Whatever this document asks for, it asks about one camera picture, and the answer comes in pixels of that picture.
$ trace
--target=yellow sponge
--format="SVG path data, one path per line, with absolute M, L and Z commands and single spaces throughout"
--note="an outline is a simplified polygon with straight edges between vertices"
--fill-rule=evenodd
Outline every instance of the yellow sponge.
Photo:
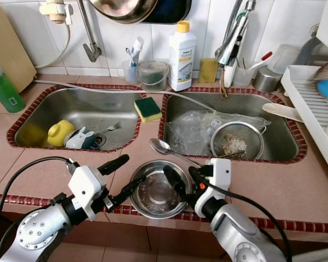
M 213 58 L 201 59 L 201 68 L 199 72 L 199 83 L 214 83 L 216 73 L 218 71 L 218 63 Z
M 162 111 L 154 102 L 152 97 L 136 100 L 134 105 L 142 123 L 151 122 L 157 119 L 161 119 L 162 117 Z

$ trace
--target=countertop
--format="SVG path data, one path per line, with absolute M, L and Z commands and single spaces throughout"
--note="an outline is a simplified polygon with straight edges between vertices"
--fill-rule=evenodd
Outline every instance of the countertop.
M 122 79 L 94 76 L 40 75 L 39 79 L 78 84 L 125 84 Z M 21 93 L 26 105 L 29 106 L 46 88 L 51 86 L 31 84 Z M 215 88 L 217 83 L 199 84 L 195 80 L 193 86 Z M 148 96 L 152 96 L 161 108 L 161 94 L 149 94 Z M 290 105 L 289 100 L 284 97 L 282 99 Z M 100 166 L 121 154 L 129 154 L 129 162 L 107 177 L 107 187 L 110 188 L 112 194 L 118 194 L 120 189 L 129 182 L 134 170 L 147 161 L 165 159 L 178 164 L 184 170 L 189 167 L 189 164 L 180 158 L 163 156 L 151 149 L 148 140 L 157 137 L 160 124 L 158 121 L 141 123 L 138 138 L 122 150 L 111 153 L 12 148 L 7 143 L 6 132 L 23 112 L 8 114 L 0 104 L 0 193 L 3 192 L 12 174 L 20 167 L 32 160 L 46 156 L 64 156 L 73 158 L 81 165 Z M 308 146 L 307 154 L 301 161 L 293 164 L 232 161 L 230 191 L 258 202 L 268 209 L 276 219 L 328 223 L 328 167 L 306 127 L 303 124 L 297 124 L 297 126 Z M 202 164 L 205 162 L 205 159 L 201 158 L 195 160 Z M 56 161 L 45 162 L 25 171 L 14 182 L 9 194 L 51 199 L 60 192 L 70 194 L 67 186 L 69 179 L 70 174 L 64 164 Z M 235 199 L 232 199 L 232 203 L 236 204 L 249 217 L 265 218 L 263 213 L 249 204 Z M 127 200 L 124 205 L 131 205 L 131 203 Z M 4 210 L 24 213 L 33 208 L 30 205 L 7 204 Z M 97 220 L 209 230 L 208 223 L 203 222 L 188 222 L 177 219 L 156 221 L 142 216 L 117 213 L 100 213 Z

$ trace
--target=chrome faucet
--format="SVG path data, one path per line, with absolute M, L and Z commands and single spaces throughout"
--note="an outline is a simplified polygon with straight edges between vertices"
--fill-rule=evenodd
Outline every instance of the chrome faucet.
M 215 59 L 222 67 L 226 65 L 233 66 L 238 55 L 239 46 L 247 31 L 249 12 L 255 9 L 256 0 L 247 0 L 244 12 L 237 17 L 242 2 L 243 0 L 236 0 L 222 45 L 215 51 Z
M 86 29 L 87 37 L 90 41 L 90 47 L 87 44 L 83 44 L 83 48 L 87 54 L 87 57 L 91 62 L 95 62 L 97 58 L 102 54 L 101 49 L 97 46 L 95 38 L 93 37 L 92 30 L 90 27 L 89 19 L 87 18 L 87 14 L 85 11 L 85 6 L 83 0 L 77 0 L 78 6 L 81 13 L 81 18 L 83 18 L 84 26 Z

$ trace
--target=yellow bottle cap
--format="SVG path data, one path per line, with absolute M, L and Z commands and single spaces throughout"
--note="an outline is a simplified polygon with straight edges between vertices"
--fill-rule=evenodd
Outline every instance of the yellow bottle cap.
M 187 33 L 190 30 L 190 21 L 181 20 L 177 23 L 177 32 Z

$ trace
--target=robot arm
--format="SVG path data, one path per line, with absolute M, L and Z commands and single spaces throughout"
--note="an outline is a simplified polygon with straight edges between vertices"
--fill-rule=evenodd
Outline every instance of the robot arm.
M 197 184 L 194 195 L 185 194 L 185 184 L 173 169 L 166 166 L 164 172 L 182 201 L 187 201 L 200 217 L 209 219 L 214 236 L 233 261 L 286 262 L 281 250 L 267 241 L 248 217 L 204 182 L 227 190 L 231 182 L 230 160 L 213 158 L 202 168 L 190 167 Z
M 141 177 L 132 181 L 115 197 L 108 195 L 102 176 L 111 174 L 128 160 L 128 155 L 122 155 L 99 168 L 79 166 L 71 161 L 72 166 L 68 168 L 72 178 L 68 185 L 73 195 L 66 197 L 61 193 L 48 208 L 29 213 L 19 224 L 16 238 L 0 262 L 48 261 L 73 226 L 87 218 L 94 220 L 105 207 L 107 212 L 112 212 L 145 180 Z

